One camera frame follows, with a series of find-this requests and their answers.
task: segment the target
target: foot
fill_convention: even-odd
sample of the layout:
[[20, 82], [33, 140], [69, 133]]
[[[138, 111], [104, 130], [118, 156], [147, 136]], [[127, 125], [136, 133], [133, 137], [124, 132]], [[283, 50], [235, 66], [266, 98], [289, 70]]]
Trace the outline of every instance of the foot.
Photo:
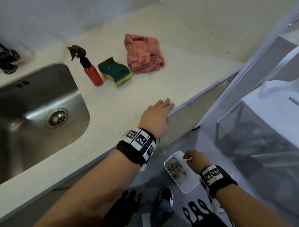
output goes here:
[[172, 191], [170, 190], [170, 188], [164, 187], [161, 189], [161, 191], [159, 193], [159, 202], [161, 201], [161, 199], [165, 199], [165, 200], [169, 201], [170, 205], [172, 207], [173, 195], [172, 195]]

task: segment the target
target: drain strainer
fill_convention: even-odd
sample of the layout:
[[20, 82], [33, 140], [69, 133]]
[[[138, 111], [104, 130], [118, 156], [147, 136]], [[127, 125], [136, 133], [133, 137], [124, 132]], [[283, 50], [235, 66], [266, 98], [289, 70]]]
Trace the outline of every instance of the drain strainer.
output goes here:
[[46, 124], [50, 128], [57, 128], [63, 125], [68, 119], [68, 112], [64, 108], [53, 110], [47, 117]]

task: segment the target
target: green scouring pad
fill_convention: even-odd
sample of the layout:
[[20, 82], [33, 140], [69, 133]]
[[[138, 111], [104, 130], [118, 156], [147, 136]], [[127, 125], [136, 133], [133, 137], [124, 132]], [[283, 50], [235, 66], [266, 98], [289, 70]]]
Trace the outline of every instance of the green scouring pad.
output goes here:
[[128, 67], [115, 62], [113, 57], [108, 58], [97, 66], [104, 77], [112, 80], [116, 87], [123, 85], [132, 78]]

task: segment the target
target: hand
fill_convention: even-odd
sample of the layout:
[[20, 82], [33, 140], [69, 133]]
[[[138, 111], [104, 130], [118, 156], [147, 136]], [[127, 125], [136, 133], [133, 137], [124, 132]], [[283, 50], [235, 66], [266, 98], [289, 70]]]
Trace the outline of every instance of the hand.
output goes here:
[[149, 106], [141, 116], [139, 127], [151, 132], [156, 139], [163, 136], [168, 129], [167, 114], [173, 109], [174, 104], [169, 99], [159, 100], [155, 105]]
[[205, 167], [212, 165], [203, 153], [196, 150], [187, 151], [183, 159], [187, 159], [188, 166], [197, 174], [200, 174]]

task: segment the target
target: faucet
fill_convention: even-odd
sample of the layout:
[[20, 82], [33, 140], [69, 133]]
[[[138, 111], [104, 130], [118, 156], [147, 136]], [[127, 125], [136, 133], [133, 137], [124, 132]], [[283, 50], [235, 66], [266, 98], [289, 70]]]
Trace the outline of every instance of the faucet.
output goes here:
[[15, 50], [9, 50], [0, 43], [0, 69], [3, 70], [5, 74], [11, 74], [17, 70], [17, 66], [12, 64], [20, 60], [20, 55]]

